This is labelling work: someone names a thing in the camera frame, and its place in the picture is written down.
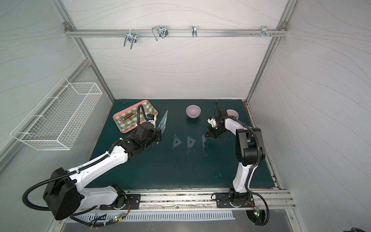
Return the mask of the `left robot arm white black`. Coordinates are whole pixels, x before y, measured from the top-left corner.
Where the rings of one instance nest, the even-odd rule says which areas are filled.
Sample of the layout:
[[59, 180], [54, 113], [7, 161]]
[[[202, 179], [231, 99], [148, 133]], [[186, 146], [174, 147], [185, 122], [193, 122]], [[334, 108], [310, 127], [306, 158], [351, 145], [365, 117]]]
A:
[[78, 210], [93, 206], [110, 206], [122, 209], [126, 206], [126, 194], [117, 185], [87, 188], [87, 185], [109, 170], [124, 164], [153, 142], [160, 142], [161, 128], [151, 122], [139, 125], [134, 133], [113, 144], [109, 151], [75, 168], [59, 168], [52, 173], [54, 180], [47, 184], [43, 199], [56, 220], [70, 217]]

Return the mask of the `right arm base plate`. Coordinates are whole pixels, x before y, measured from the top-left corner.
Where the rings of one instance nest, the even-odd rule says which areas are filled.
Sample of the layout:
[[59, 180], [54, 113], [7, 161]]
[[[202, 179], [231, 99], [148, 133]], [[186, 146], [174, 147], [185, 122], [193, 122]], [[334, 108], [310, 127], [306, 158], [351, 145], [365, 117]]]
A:
[[254, 199], [249, 193], [215, 192], [211, 200], [216, 202], [217, 208], [254, 208]]

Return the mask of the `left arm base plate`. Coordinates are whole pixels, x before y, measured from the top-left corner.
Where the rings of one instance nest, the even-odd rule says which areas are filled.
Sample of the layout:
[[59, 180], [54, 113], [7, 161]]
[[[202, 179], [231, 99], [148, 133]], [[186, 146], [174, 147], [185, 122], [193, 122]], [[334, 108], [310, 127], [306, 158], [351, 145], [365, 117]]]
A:
[[136, 210], [139, 209], [141, 200], [140, 194], [126, 194], [125, 196], [118, 196], [111, 205], [101, 205], [100, 210]]

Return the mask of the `clear triangle ruler small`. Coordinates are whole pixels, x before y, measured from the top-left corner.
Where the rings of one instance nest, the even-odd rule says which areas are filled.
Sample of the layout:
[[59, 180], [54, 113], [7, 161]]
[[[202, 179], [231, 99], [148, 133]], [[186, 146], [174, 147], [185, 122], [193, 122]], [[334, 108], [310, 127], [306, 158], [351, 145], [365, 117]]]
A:
[[191, 138], [189, 136], [187, 137], [187, 154], [190, 153], [191, 149], [195, 145], [195, 142], [196, 140], [194, 138]]

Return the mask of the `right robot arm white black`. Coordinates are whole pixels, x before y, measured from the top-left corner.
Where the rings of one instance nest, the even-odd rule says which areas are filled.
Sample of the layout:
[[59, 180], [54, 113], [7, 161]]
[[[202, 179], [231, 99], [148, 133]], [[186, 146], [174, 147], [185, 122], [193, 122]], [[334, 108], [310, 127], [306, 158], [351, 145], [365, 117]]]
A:
[[229, 201], [233, 207], [241, 207], [253, 194], [250, 183], [265, 158], [261, 130], [245, 125], [237, 117], [228, 115], [227, 110], [221, 109], [215, 109], [207, 122], [209, 126], [205, 138], [220, 138], [227, 131], [235, 135], [235, 155], [239, 164], [229, 190]]

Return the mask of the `clear straight ruler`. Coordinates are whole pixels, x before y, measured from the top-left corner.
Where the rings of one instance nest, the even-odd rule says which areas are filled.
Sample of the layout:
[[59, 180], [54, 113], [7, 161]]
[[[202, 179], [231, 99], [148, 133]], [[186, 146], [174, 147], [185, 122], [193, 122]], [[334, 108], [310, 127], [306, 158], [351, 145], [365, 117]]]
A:
[[203, 156], [208, 157], [207, 138], [202, 135]]

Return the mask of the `clear triangle ruler large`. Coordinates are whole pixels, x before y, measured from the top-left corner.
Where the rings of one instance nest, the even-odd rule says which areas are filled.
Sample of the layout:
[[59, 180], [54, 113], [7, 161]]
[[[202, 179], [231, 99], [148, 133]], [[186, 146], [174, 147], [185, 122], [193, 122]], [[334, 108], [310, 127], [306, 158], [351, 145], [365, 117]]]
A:
[[182, 144], [182, 141], [179, 139], [179, 137], [175, 134], [173, 139], [173, 145], [172, 150], [174, 150], [176, 147], [180, 146]]

